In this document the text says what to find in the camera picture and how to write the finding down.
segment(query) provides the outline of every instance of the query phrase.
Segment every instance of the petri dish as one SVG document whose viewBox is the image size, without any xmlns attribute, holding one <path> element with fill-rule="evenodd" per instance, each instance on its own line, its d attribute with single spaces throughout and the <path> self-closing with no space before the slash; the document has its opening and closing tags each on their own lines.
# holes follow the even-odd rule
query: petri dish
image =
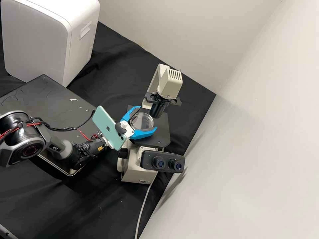
<svg viewBox="0 0 319 239">
<path fill-rule="evenodd" d="M 152 116 L 147 113 L 136 113 L 130 120 L 130 125 L 133 129 L 145 130 L 154 126 Z"/>
</svg>

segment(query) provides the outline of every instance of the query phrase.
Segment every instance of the black cloth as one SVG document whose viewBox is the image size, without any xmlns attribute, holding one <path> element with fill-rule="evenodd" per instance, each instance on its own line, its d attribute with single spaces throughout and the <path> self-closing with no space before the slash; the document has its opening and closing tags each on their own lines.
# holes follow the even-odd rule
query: black cloth
<svg viewBox="0 0 319 239">
<path fill-rule="evenodd" d="M 2 75 L 1 60 L 0 89 L 8 82 L 11 86 L 7 91 L 23 84 Z M 68 89 L 120 119 L 128 104 L 141 104 L 159 63 L 163 62 L 99 23 L 92 58 Z M 179 97 L 181 107 L 166 109 L 171 144 L 165 150 L 184 154 L 215 94 L 183 75 Z M 0 224 L 26 239 L 134 238 L 148 186 L 120 181 L 116 151 L 106 152 L 74 178 L 62 181 L 35 166 L 34 160 L 0 169 Z M 171 174 L 158 173 L 142 214 L 139 235 L 170 178 Z"/>
</svg>

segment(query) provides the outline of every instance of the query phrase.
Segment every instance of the mint green iphone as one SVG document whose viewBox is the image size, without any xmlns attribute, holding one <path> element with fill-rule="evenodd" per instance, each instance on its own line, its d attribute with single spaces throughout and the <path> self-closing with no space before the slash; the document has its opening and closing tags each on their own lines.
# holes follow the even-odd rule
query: mint green iphone
<svg viewBox="0 0 319 239">
<path fill-rule="evenodd" d="M 92 120 L 108 140 L 109 144 L 115 150 L 120 150 L 126 141 L 126 136 L 124 134 L 119 135 L 115 129 L 115 121 L 102 106 L 96 108 Z"/>
</svg>

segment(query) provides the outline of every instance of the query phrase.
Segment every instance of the white cable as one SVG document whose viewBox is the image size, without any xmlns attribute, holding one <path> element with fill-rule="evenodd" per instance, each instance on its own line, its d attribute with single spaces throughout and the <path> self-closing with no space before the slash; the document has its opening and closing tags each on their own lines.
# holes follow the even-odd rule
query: white cable
<svg viewBox="0 0 319 239">
<path fill-rule="evenodd" d="M 154 180 L 155 180 L 155 178 L 156 178 L 156 175 L 155 175 L 153 181 L 151 182 L 151 184 L 149 185 L 149 187 L 148 187 L 148 189 L 147 189 L 147 192 L 146 192 L 146 195 L 145 195 L 145 198 L 144 198 L 144 202 L 143 202 L 143 204 L 142 204 L 142 208 L 141 208 L 141 211 L 140 211 L 140 214 L 139 214 L 139 218 L 138 218 L 138 220 L 137 220 L 137 225 L 136 225 L 136 231 L 135 231 L 135 237 L 134 237 L 134 239 L 137 239 L 137 235 L 138 235 L 138 233 L 139 233 L 140 220 L 141 220 L 141 217 L 142 217 L 142 212 L 143 212 L 143 209 L 144 209 L 144 205 L 145 205 L 147 196 L 148 196 L 148 194 L 149 194 L 150 188 L 151 188 L 151 186 L 152 186 L 152 184 L 153 184 L 153 182 L 154 182 Z"/>
<path fill-rule="evenodd" d="M 1 224 L 0 224 L 0 238 L 18 239 L 15 235 L 13 235 L 10 231 L 8 231 Z"/>
</svg>

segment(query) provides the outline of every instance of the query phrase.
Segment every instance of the gray wall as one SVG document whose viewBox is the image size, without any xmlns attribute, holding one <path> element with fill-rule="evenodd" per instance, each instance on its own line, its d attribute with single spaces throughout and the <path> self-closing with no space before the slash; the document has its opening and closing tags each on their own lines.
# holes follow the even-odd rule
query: gray wall
<svg viewBox="0 0 319 239">
<path fill-rule="evenodd" d="M 275 10 L 142 239 L 319 238 L 317 11 L 316 0 L 284 0 Z"/>
<path fill-rule="evenodd" d="M 102 23 L 215 93 L 280 2 L 99 1 Z"/>
</svg>

